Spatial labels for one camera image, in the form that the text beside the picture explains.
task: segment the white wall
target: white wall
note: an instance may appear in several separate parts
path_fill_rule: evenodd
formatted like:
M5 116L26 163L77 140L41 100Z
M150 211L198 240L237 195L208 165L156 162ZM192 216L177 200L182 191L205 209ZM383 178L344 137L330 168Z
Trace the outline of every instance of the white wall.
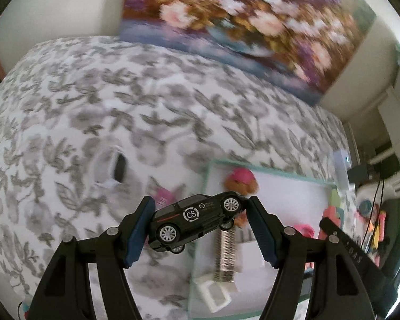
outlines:
M116 35L123 0L13 0L0 17L0 60L5 71L35 44L66 36ZM356 56L321 105L343 121L394 79L400 17L387 0L365 0L378 16ZM353 123L360 139L388 138L376 111Z
M8 72L35 44L116 35L123 0L12 0L0 17L0 61Z
M365 1L374 10L377 20L357 54L321 102L343 121L362 112L397 74L394 45L400 43L400 17L388 0ZM351 125L359 145L377 147L389 139L378 109L355 118Z

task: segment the tray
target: tray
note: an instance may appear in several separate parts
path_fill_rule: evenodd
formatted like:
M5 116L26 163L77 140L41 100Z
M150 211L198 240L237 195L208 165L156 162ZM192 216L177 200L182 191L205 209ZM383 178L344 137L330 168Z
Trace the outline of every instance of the tray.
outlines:
M222 182L235 167L246 167L254 173L259 184L256 196L269 213L278 216L283 225L307 223L314 228L315 238L318 236L319 222L329 205L331 191L336 188L335 183L251 164L213 160L208 167L203 193L215 195L225 191ZM222 310L211 313L201 299L193 279L214 272L216 234L216 231L208 233L196 241L189 317L193 320L239 320L259 316L277 276L277 270L268 263L254 271L236 273L239 292L231 293L232 302Z

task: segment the black toy car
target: black toy car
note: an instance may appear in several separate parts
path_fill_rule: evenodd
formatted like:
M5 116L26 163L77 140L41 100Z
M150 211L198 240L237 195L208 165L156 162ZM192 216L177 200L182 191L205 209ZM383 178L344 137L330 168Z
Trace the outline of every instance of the black toy car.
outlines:
M185 244L219 227L230 230L234 217L246 206L247 198L227 191L215 196L197 194L155 212L148 244L156 251L179 254Z

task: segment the canvas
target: canvas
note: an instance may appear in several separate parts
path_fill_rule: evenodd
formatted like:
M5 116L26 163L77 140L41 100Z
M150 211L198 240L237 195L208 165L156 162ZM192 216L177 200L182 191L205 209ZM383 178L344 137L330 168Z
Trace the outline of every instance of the canvas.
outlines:
M120 39L215 59L314 105L374 17L363 0L125 0Z

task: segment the pink object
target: pink object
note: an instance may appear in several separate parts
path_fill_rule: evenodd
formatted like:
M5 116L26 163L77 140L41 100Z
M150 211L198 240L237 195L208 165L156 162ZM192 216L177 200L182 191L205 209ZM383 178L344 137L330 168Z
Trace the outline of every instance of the pink object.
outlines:
M238 167L233 170L233 173L231 173L229 178L235 180L236 182L249 184L252 180L255 179L255 176L253 175L251 170L245 169L244 167Z
M384 211L379 212L379 241L384 240L384 230L385 230L385 217L386 213Z
M300 232L304 237L314 238L314 229L310 225L302 224L295 225L294 228Z
M327 207L323 211L323 218L329 218L334 222L334 224L336 226L341 227L341 220L336 215L336 207L335 206ZM323 230L320 230L319 239L326 239L326 237L327 237L327 234L325 234L323 232Z
M363 224L366 224L366 219L363 218L358 211L356 212L355 216L357 220L360 220L361 222L363 222Z
M166 207L175 202L174 194L165 188L158 188L156 194L153 196L156 202L156 210Z

